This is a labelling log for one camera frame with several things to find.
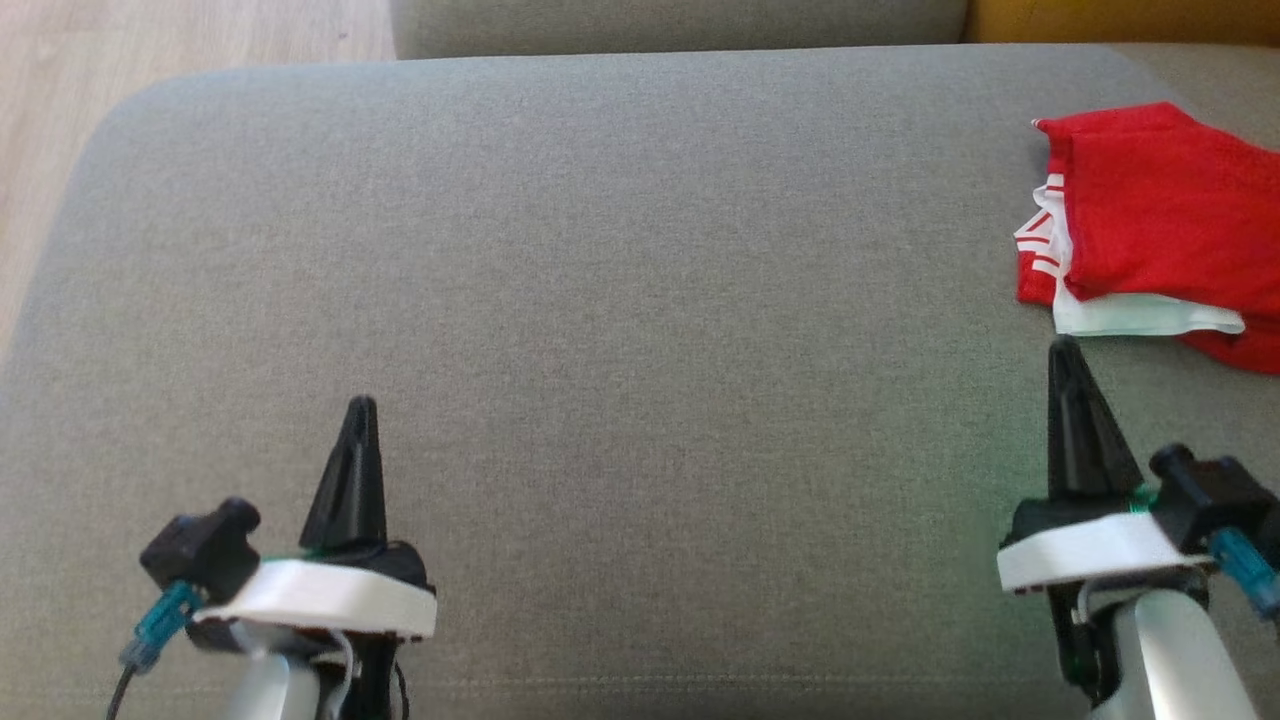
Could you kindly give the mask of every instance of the white cable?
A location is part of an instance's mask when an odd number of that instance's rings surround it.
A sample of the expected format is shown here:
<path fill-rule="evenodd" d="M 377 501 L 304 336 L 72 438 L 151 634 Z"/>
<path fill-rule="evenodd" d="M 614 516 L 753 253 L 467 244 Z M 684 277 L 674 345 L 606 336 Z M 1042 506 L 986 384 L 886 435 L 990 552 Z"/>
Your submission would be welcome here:
<path fill-rule="evenodd" d="M 347 664 L 347 673 L 342 678 L 342 684 L 329 693 L 329 700 L 325 701 L 324 716 L 328 720 L 339 720 L 342 716 L 342 703 L 347 702 L 347 693 L 351 691 L 351 680 L 356 675 L 356 648 L 351 647 L 351 641 L 347 639 L 347 634 L 342 630 L 329 629 L 329 634 L 333 639 L 342 647 L 343 661 Z"/>

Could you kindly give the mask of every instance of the folded clothes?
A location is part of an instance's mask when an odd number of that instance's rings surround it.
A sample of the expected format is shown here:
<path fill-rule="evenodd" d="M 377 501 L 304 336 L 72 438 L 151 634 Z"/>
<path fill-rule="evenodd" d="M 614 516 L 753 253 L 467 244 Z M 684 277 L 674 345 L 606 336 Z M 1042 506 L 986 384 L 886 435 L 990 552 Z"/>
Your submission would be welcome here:
<path fill-rule="evenodd" d="M 1015 233 L 1018 297 L 1069 334 L 1179 334 L 1280 373 L 1280 154 L 1161 102 L 1037 120 L 1039 213 Z"/>

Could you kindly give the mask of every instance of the black cable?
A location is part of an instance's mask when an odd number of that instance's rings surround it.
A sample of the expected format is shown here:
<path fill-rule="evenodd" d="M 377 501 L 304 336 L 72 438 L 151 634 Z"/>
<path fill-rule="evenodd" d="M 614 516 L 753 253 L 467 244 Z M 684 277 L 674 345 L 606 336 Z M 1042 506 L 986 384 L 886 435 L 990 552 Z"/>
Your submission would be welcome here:
<path fill-rule="evenodd" d="M 115 683 L 115 693 L 111 694 L 111 703 L 106 706 L 106 720 L 115 720 L 115 716 L 120 714 L 120 703 L 124 702 L 124 691 L 129 689 L 129 680 L 138 671 L 137 665 L 132 662 L 124 666 L 124 671 L 120 673 L 120 680 Z"/>
<path fill-rule="evenodd" d="M 408 689 L 404 687 L 404 671 L 396 664 L 396 683 L 401 687 L 401 720 L 408 720 Z"/>

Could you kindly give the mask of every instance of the gray sofa cushion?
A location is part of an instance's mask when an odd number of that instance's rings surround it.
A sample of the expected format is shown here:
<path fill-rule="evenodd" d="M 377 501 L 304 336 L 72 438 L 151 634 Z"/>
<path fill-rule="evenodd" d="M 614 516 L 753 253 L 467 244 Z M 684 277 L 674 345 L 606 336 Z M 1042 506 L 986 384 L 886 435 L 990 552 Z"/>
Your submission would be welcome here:
<path fill-rule="evenodd" d="M 1052 337 L 1010 232 L 1044 174 L 1028 119 L 1165 97 L 1091 46 L 143 92 L 81 160 L 0 380 L 0 714 L 100 710 L 170 515 L 243 495 L 288 551 L 370 392 L 393 532 L 440 588 L 404 655 L 426 716 L 1079 717 L 1043 602 L 995 571 L 1044 484 Z M 1276 379 L 1085 351 L 1139 452 L 1276 487 Z M 1221 583 L 1215 615 L 1280 714 L 1270 635 Z M 241 667 L 178 642 L 127 715 L 214 716 Z"/>
<path fill-rule="evenodd" d="M 392 0 L 401 59 L 956 42 L 966 0 Z"/>

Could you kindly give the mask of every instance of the white fabric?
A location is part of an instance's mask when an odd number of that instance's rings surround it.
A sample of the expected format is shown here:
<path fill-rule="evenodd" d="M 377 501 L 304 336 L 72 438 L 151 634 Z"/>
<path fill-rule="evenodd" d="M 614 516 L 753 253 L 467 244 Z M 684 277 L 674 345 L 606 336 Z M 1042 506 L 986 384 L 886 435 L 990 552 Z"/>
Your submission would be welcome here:
<path fill-rule="evenodd" d="M 1041 211 L 1015 234 L 1020 252 L 1036 252 L 1033 272 L 1053 277 L 1053 325 L 1074 336 L 1172 336 L 1190 331 L 1244 332 L 1244 318 L 1234 310 L 1178 300 L 1165 295 L 1115 293 L 1080 301 L 1062 278 L 1071 269 L 1071 234 L 1062 195 L 1062 176 L 1051 174 L 1032 193 Z"/>

